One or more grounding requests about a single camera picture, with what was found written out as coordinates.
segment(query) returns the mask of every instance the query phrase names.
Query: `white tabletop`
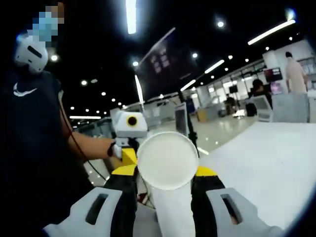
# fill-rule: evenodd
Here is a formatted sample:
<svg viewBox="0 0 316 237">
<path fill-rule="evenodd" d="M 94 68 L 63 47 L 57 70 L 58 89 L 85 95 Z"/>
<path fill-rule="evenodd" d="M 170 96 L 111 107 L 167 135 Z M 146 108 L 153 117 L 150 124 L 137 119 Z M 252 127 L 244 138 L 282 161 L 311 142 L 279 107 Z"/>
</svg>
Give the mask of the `white tabletop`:
<svg viewBox="0 0 316 237">
<path fill-rule="evenodd" d="M 256 205 L 268 225 L 285 229 L 316 184 L 316 124 L 256 122 L 200 165 Z"/>
</svg>

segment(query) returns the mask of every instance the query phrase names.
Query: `wall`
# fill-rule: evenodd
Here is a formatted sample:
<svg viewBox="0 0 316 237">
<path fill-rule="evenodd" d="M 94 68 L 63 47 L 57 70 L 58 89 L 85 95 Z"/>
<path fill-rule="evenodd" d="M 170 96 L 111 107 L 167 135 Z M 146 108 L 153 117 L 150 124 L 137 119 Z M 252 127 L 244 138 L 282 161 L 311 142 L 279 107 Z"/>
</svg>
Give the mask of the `wall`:
<svg viewBox="0 0 316 237">
<path fill-rule="evenodd" d="M 280 82 L 283 88 L 283 91 L 288 91 L 286 86 L 286 74 L 285 69 L 287 65 L 287 59 L 285 57 L 286 52 L 291 52 L 293 58 L 295 60 L 301 60 L 305 58 L 310 58 L 313 56 L 312 48 L 310 47 L 309 43 L 306 40 L 301 40 L 296 43 L 289 44 L 283 48 L 279 48 L 277 50 L 271 50 L 267 53 L 264 53 L 263 59 L 267 65 L 267 68 L 276 68 L 280 67 L 281 74 L 283 80 Z"/>
</svg>

